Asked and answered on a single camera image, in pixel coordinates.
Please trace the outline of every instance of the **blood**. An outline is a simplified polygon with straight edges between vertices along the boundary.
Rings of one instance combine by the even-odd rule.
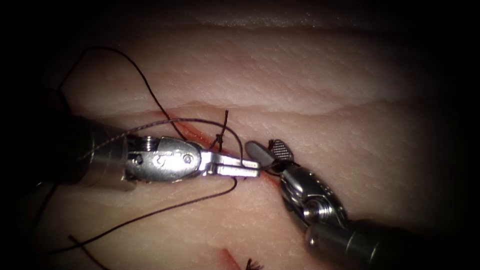
[[[241,270],[239,263],[234,259],[230,251],[226,248],[220,250],[222,259],[224,260],[225,269]]]

